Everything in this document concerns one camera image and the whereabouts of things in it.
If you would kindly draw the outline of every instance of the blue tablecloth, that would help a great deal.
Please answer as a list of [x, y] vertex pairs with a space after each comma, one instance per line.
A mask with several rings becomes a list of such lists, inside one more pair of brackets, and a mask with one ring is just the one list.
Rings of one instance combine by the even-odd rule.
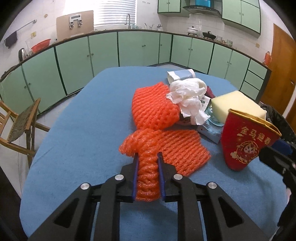
[[[137, 88], [168, 83], [159, 67], [119, 67], [99, 73], [58, 117], [30, 168], [22, 196], [20, 218], [30, 236], [81, 184], [96, 185], [120, 172], [132, 158], [119, 153], [123, 140], [135, 131], [131, 101]], [[236, 90], [227, 80], [196, 73], [216, 96]], [[271, 236], [286, 205], [279, 174], [253, 160], [243, 171], [230, 170], [220, 144], [203, 137], [212, 158], [190, 178], [214, 181]], [[177, 205], [162, 201], [121, 204], [120, 240], [177, 240]]]

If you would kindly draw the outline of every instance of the white pot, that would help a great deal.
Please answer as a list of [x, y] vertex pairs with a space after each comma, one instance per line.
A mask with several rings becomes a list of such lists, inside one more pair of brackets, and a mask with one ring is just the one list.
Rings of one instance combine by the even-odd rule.
[[192, 28], [188, 28], [187, 32], [189, 34], [196, 34], [196, 35], [198, 34], [198, 30], [196, 28], [194, 28], [193, 26], [192, 26]]

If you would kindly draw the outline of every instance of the red paper bag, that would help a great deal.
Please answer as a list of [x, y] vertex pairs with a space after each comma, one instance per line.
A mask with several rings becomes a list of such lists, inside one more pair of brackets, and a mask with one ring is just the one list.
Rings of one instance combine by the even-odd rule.
[[221, 144], [227, 166], [244, 169], [265, 146], [271, 146], [281, 133], [271, 123], [251, 114], [229, 109]]

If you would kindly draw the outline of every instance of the wooden chair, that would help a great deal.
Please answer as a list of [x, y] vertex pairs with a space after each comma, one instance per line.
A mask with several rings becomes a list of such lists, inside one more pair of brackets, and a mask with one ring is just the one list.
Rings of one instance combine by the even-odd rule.
[[[31, 106], [25, 109], [21, 114], [13, 112], [6, 104], [0, 101], [0, 107], [4, 109], [7, 114], [0, 113], [0, 144], [27, 155], [29, 167], [31, 166], [33, 157], [35, 156], [35, 128], [43, 131], [49, 131], [50, 128], [42, 124], [36, 123], [38, 105], [40, 103], [38, 98]], [[10, 130], [7, 140], [1, 137], [4, 127], [9, 117], [14, 118], [13, 126]], [[17, 140], [23, 133], [26, 133], [27, 148], [12, 143]]]

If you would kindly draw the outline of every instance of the yellow sponge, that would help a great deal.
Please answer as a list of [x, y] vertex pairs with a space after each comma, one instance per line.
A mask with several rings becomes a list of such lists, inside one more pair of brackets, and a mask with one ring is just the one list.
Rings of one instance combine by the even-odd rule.
[[258, 104], [239, 91], [213, 98], [212, 108], [213, 115], [223, 124], [225, 124], [229, 109], [240, 110], [264, 120], [266, 117], [266, 110], [261, 109]]

